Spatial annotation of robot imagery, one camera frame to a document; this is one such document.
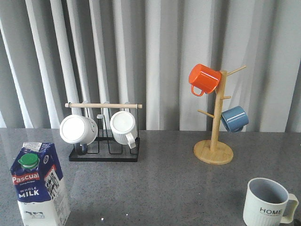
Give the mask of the blue white milk carton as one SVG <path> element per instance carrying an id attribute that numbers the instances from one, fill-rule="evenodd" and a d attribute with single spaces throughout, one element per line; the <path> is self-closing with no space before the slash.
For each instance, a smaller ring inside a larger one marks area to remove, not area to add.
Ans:
<path id="1" fill-rule="evenodd" d="M 25 142 L 10 168 L 25 226 L 64 226 L 70 214 L 53 143 Z"/>

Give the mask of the pale green HOME mug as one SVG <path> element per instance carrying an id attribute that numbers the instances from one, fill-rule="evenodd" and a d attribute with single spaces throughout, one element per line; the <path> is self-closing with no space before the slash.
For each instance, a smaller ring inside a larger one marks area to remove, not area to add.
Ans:
<path id="1" fill-rule="evenodd" d="M 248 182 L 243 220 L 247 226 L 278 226 L 293 221 L 299 201 L 278 182 L 253 178 Z"/>

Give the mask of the ribbed white mug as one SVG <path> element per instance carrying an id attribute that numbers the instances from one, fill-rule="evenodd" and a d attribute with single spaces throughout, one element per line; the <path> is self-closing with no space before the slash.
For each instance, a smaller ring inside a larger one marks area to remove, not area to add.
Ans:
<path id="1" fill-rule="evenodd" d="M 134 116 L 130 112 L 119 111 L 110 120 L 110 127 L 114 139 L 122 145 L 128 145 L 130 149 L 136 147 L 137 127 Z"/>

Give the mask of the black metal mug rack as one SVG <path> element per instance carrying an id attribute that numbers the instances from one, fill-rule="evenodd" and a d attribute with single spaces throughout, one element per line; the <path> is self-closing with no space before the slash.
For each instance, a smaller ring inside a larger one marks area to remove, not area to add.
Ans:
<path id="1" fill-rule="evenodd" d="M 67 108 L 79 108 L 88 111 L 91 108 L 99 108 L 100 113 L 96 119 L 93 119 L 89 113 L 85 117 L 94 120 L 98 126 L 97 137 L 90 145 L 87 146 L 87 153 L 85 155 L 78 155 L 73 145 L 73 150 L 69 155 L 70 161 L 115 161 L 115 162 L 136 162 L 138 160 L 139 148 L 140 148 L 140 136 L 139 136 L 139 109 L 142 104 L 110 104 L 108 102 L 104 104 L 90 104 L 90 103 L 66 103 Z M 137 138 L 135 139 L 136 147 L 130 149 L 128 145 L 119 144 L 113 137 L 110 127 L 110 120 L 112 116 L 119 112 L 130 112 L 136 121 Z"/>

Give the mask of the orange enamel mug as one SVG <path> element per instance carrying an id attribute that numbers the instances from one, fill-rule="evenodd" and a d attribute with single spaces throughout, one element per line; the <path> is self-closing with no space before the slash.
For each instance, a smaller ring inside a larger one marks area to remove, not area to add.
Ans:
<path id="1" fill-rule="evenodd" d="M 202 96 L 204 93 L 210 94 L 219 85 L 222 74 L 205 65 L 197 64 L 189 74 L 191 92 L 195 96 Z"/>

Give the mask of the wooden mug tree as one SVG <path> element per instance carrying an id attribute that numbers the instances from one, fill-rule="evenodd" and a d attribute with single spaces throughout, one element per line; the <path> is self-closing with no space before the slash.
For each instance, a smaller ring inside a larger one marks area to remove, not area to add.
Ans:
<path id="1" fill-rule="evenodd" d="M 198 110 L 200 113 L 203 113 L 213 118 L 211 139 L 199 141 L 194 145 L 193 148 L 193 152 L 195 156 L 203 162 L 213 164 L 213 165 L 224 165 L 231 162 L 233 159 L 232 149 L 227 144 L 218 141 L 222 105 L 225 99 L 231 98 L 230 96 L 224 95 L 227 77 L 245 68 L 246 65 L 231 72 L 221 71 L 221 80 L 219 85 L 215 89 L 216 97 L 215 97 L 214 114 L 211 115 L 200 109 Z"/>

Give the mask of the blue enamel mug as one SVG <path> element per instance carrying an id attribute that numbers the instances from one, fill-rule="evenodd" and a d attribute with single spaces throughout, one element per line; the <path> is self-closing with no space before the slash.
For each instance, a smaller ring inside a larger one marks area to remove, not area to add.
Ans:
<path id="1" fill-rule="evenodd" d="M 237 133 L 249 123 L 249 118 L 241 106 L 222 112 L 221 121 L 228 132 Z"/>

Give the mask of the grey white curtain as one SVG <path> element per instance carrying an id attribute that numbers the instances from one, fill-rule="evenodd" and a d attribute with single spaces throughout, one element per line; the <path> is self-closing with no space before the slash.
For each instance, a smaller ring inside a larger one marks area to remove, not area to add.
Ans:
<path id="1" fill-rule="evenodd" d="M 58 128 L 67 102 L 139 103 L 141 129 L 212 128 L 214 94 L 191 94 L 201 63 L 227 79 L 247 131 L 301 130 L 298 0 L 3 0 L 0 125 Z"/>

